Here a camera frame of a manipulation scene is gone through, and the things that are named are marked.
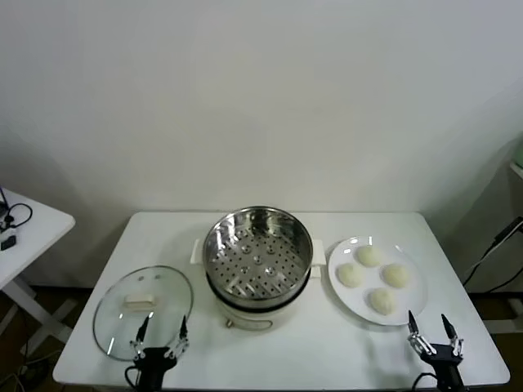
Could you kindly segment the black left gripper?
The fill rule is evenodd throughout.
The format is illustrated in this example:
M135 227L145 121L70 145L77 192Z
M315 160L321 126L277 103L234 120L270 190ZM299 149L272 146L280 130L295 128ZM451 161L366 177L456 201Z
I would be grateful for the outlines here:
M145 348L144 339L149 325L150 315L145 316L139 326L136 337L129 342L134 356L134 368L137 371L135 388L137 391L161 391L165 374L177 365L177 360L188 350L189 338L187 316L181 320L177 337L168 347Z

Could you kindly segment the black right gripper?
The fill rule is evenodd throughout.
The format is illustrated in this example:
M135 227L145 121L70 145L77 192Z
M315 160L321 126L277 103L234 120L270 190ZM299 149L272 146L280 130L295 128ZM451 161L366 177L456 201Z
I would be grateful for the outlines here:
M420 333L411 310L408 312L408 316L408 342L414 351L419 356L422 356L422 361L430 365L434 370L437 389L439 391L463 392L465 385L458 370L458 365L463 360L464 340L458 337L454 325L442 314L442 322L450 345L431 345Z

